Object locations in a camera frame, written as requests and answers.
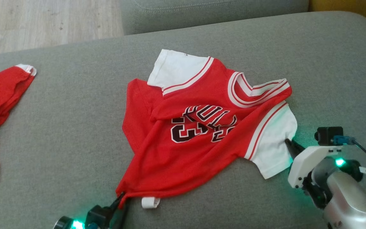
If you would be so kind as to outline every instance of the wooden floor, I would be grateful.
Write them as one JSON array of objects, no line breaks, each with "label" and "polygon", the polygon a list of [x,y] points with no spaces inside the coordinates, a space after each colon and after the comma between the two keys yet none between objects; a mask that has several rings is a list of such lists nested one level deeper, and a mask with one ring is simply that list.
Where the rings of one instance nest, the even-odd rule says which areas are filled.
[{"label": "wooden floor", "polygon": [[0,0],[0,53],[119,36],[119,0]]}]

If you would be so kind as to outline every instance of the couch cushion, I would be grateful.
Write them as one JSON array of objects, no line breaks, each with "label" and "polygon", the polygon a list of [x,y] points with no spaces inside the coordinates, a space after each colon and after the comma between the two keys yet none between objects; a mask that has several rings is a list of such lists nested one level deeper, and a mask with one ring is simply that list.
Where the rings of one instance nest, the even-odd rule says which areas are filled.
[{"label": "couch cushion", "polygon": [[[23,63],[38,75],[0,127],[0,228],[52,228],[63,215],[83,220],[114,200],[133,157],[121,130],[126,85],[148,78],[162,48],[219,58],[252,85],[287,78],[299,143],[317,145],[319,126],[343,126],[366,147],[366,19],[357,14],[265,17],[1,54],[0,71]],[[343,154],[366,166],[359,149]],[[133,199],[125,228],[325,228],[287,175],[264,180],[237,159],[155,210]],[[366,190],[366,176],[361,184]]]},{"label": "couch cushion", "polygon": [[126,35],[308,10],[308,0],[122,0]]}]

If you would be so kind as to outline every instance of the jersey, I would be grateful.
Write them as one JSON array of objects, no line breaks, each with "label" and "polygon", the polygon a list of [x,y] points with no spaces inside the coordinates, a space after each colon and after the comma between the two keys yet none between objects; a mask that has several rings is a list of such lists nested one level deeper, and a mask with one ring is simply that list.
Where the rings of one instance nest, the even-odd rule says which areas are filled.
[{"label": "jersey", "polygon": [[286,79],[252,87],[216,58],[162,50],[148,81],[128,84],[122,128],[135,155],[117,194],[176,196],[239,157],[266,179],[283,171],[297,129],[291,93]]}]

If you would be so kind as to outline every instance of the green led light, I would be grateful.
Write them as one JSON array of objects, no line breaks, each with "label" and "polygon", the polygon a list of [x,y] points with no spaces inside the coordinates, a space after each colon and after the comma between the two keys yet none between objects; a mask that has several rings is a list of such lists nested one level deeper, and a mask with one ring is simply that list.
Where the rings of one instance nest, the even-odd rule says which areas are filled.
[{"label": "green led light", "polygon": [[80,221],[75,220],[71,225],[71,229],[84,229],[84,224]]},{"label": "green led light", "polygon": [[345,161],[344,161],[344,159],[339,158],[339,159],[336,159],[336,160],[335,160],[335,164],[336,164],[338,167],[341,167],[342,165],[344,165],[344,164],[345,164]]}]

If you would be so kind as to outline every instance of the red stripe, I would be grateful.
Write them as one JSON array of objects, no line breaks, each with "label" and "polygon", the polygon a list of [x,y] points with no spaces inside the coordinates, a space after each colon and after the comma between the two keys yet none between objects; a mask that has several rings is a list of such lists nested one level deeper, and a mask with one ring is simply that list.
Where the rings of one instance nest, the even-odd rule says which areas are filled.
[{"label": "red stripe", "polygon": [[[237,99],[237,97],[235,97],[235,95],[234,95],[234,85],[235,85],[235,78],[238,76],[238,74],[234,77],[234,82],[233,82],[233,84],[232,84],[232,86],[231,86],[231,93],[233,94],[233,97],[234,97],[234,99],[238,102],[238,103],[241,103],[242,105],[244,105],[244,106],[250,106],[250,105],[252,105],[253,103],[256,103],[257,101],[250,101],[251,103],[242,103],[241,101],[239,101],[238,99]],[[264,98],[267,98],[267,97],[269,97],[269,95],[270,94],[272,94],[273,92],[275,92],[275,91],[277,91],[277,90],[279,90],[281,87],[283,87],[284,85],[285,85],[286,83],[284,83],[284,84],[282,84],[280,87],[278,87],[278,88],[276,88],[275,90],[273,90],[273,91],[271,91],[271,92],[269,92],[268,94],[266,94],[266,96],[265,97],[261,97],[261,98],[259,98],[258,100],[263,100]]]},{"label": "red stripe", "polygon": [[177,85],[173,85],[173,86],[170,86],[170,87],[166,87],[163,91],[165,90],[168,90],[172,87],[177,87],[177,86],[182,86],[182,85],[185,85],[187,84],[188,82],[190,82],[192,79],[196,78],[196,76],[198,76],[203,70],[204,68],[207,66],[208,62],[210,61],[211,57],[209,57],[209,59],[207,60],[206,64],[203,66],[203,68],[198,72],[198,74],[196,74],[195,76],[193,76],[190,80],[187,80],[186,83],[183,83],[183,84],[177,84]]},{"label": "red stripe", "polygon": [[252,91],[252,87],[251,87],[251,85],[250,85],[250,84],[248,84],[247,80],[246,80],[246,79],[245,79],[245,77],[244,77],[244,74],[241,74],[241,77],[242,77],[242,80],[244,80],[245,85],[249,88],[249,90],[251,90],[251,91]]},{"label": "red stripe", "polygon": [[251,158],[252,158],[252,155],[254,155],[254,153],[255,153],[255,148],[256,148],[256,146],[257,146],[257,144],[258,144],[258,141],[259,141],[259,138],[260,138],[260,136],[261,136],[261,133],[263,132],[263,129],[265,128],[265,126],[266,126],[266,124],[269,122],[269,120],[276,114],[276,112],[278,112],[280,109],[282,109],[282,107],[283,106],[285,106],[287,103],[284,103],[282,106],[280,106],[275,112],[273,112],[273,114],[271,114],[270,116],[269,116],[269,118],[266,120],[266,122],[263,124],[263,126],[262,126],[262,129],[260,130],[260,132],[259,132],[259,134],[258,134],[258,137],[257,137],[257,140],[256,140],[256,142],[255,142],[255,145],[254,145],[254,148],[252,149],[252,153],[251,153],[251,156],[249,157],[249,159],[251,160]]},{"label": "red stripe", "polygon": [[266,87],[266,86],[271,85],[271,84],[280,84],[280,83],[279,82],[272,82],[272,83],[265,84],[265,85],[260,86],[260,87],[254,87],[253,89],[260,89],[260,88]]},{"label": "red stripe", "polygon": [[271,84],[280,84],[279,82],[271,82],[271,83],[269,83],[269,84],[265,84],[265,85],[263,85],[263,86],[260,86],[260,87],[251,87],[251,85],[250,84],[248,84],[248,82],[247,82],[247,80],[246,80],[246,78],[245,78],[245,76],[244,76],[244,74],[241,74],[241,77],[242,77],[242,80],[244,80],[244,83],[245,83],[245,85],[249,88],[249,90],[256,90],[256,89],[260,89],[260,88],[263,88],[263,87],[266,87],[266,86],[268,86],[268,85],[271,85]]}]

